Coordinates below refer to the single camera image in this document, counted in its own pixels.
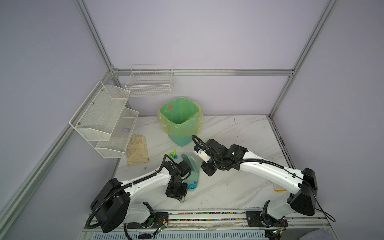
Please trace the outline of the green plastic dustpan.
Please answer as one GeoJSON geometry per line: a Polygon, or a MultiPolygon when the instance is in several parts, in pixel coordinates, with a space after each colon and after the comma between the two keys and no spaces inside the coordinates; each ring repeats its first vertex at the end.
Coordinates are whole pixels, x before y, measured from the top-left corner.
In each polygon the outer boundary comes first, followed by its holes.
{"type": "Polygon", "coordinates": [[[195,158],[193,158],[192,156],[190,155],[186,155],[186,154],[182,154],[181,155],[181,158],[183,160],[183,162],[187,163],[188,166],[190,167],[190,171],[187,173],[186,176],[184,176],[182,178],[183,180],[183,183],[184,184],[191,184],[193,182],[197,182],[197,187],[198,187],[198,182],[199,182],[199,176],[200,176],[200,170],[201,170],[201,166],[199,165],[199,163],[195,160],[195,158]]]}

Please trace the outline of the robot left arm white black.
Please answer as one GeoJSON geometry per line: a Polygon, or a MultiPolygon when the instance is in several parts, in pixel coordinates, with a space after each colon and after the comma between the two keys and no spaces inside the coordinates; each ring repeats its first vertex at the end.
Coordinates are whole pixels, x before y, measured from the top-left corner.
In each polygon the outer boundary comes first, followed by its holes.
{"type": "Polygon", "coordinates": [[[148,229],[157,226],[158,222],[167,223],[167,213],[157,213],[151,205],[144,201],[134,201],[152,190],[165,186],[168,198],[183,201],[188,191],[185,180],[191,176],[192,167],[188,157],[176,163],[170,156],[164,155],[157,170],[139,178],[119,181],[113,178],[104,185],[90,205],[91,213],[86,220],[85,229],[100,227],[103,233],[109,233],[120,225],[148,229]]]}

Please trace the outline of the robot right arm white black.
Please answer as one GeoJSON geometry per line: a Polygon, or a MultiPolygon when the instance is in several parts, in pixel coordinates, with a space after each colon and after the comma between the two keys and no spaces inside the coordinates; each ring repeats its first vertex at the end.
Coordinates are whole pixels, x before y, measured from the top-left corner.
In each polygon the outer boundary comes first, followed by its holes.
{"type": "Polygon", "coordinates": [[[193,135],[192,141],[195,143],[194,153],[203,160],[202,169],[208,176],[218,170],[228,172],[234,169],[260,176],[287,191],[283,196],[265,202],[259,215],[259,223],[264,227],[284,224],[284,218],[291,213],[313,216],[316,211],[321,211],[329,220],[336,221],[318,201],[316,173],[312,169],[284,167],[245,147],[231,145],[226,148],[214,139],[203,142],[193,135]]]}

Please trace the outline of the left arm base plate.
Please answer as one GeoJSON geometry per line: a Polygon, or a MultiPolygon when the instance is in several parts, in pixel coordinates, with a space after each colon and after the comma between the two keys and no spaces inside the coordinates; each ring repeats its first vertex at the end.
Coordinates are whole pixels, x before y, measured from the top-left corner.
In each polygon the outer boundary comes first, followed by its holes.
{"type": "Polygon", "coordinates": [[[158,229],[164,225],[164,222],[168,222],[169,213],[158,212],[150,215],[142,224],[139,223],[127,223],[128,229],[158,229]]]}

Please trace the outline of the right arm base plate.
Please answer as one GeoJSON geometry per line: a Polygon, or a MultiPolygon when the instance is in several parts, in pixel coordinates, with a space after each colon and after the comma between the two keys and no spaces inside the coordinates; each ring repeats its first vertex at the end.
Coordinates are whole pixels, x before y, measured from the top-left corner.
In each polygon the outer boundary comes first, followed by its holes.
{"type": "Polygon", "coordinates": [[[288,226],[286,217],[276,220],[267,214],[263,214],[262,211],[247,211],[246,219],[249,227],[285,228],[288,226]]]}

